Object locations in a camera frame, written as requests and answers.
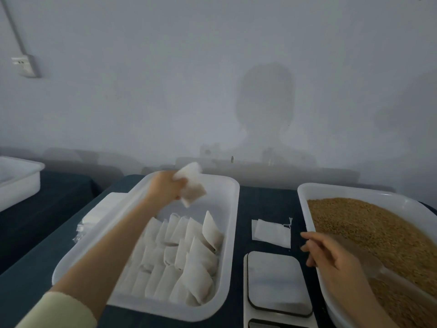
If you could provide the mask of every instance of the hand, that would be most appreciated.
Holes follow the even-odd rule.
[[[158,209],[180,199],[180,191],[187,185],[187,179],[174,181],[176,171],[160,171],[150,181],[149,191],[144,200],[152,202]]]
[[[360,262],[331,237],[303,232],[309,267],[318,267],[331,295],[360,327],[397,327],[379,305]]]

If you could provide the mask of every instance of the electrical outlet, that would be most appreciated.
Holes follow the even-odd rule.
[[[13,57],[12,63],[18,69],[18,73],[21,76],[29,78],[38,78],[38,72],[36,71],[35,60],[32,55],[22,55],[20,57]]]

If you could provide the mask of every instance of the cream sleeve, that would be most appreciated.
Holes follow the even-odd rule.
[[[77,299],[61,292],[47,292],[16,328],[94,328],[97,320]]]

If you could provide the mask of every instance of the white container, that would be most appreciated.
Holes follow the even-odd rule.
[[[416,200],[398,195],[392,192],[346,187],[337,185],[305,183],[298,187],[298,195],[302,206],[303,217],[308,231],[315,231],[313,218],[309,211],[307,200],[325,198],[353,198],[385,208],[395,213],[404,220],[416,226],[427,235],[434,243],[437,243],[437,218],[424,205]],[[328,309],[328,314],[337,328],[358,328],[344,313],[341,306],[331,297],[325,283],[319,276],[320,288]]]
[[[0,212],[37,193],[41,162],[0,156]]]
[[[100,220],[58,263],[53,272],[52,284],[55,284],[117,221],[132,210],[145,196],[149,181],[155,175],[144,177],[106,217]],[[180,201],[174,201],[164,207],[158,220],[168,219],[171,213],[187,215],[202,223],[207,210],[214,217],[217,227],[224,232],[225,239],[221,249],[217,275],[215,277],[216,294],[206,304],[199,307],[161,302],[155,299],[140,299],[134,296],[113,292],[108,304],[128,308],[139,312],[162,315],[184,321],[201,321],[209,318],[223,305],[229,292],[234,252],[235,227],[240,186],[230,177],[205,175],[200,176],[207,194],[185,208]]]

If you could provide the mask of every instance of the drawstring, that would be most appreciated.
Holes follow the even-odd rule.
[[[288,228],[292,228],[292,221],[293,221],[293,218],[292,217],[289,217],[289,219],[290,219],[290,223],[289,224],[283,224],[283,226],[286,226],[286,227],[288,227]]]

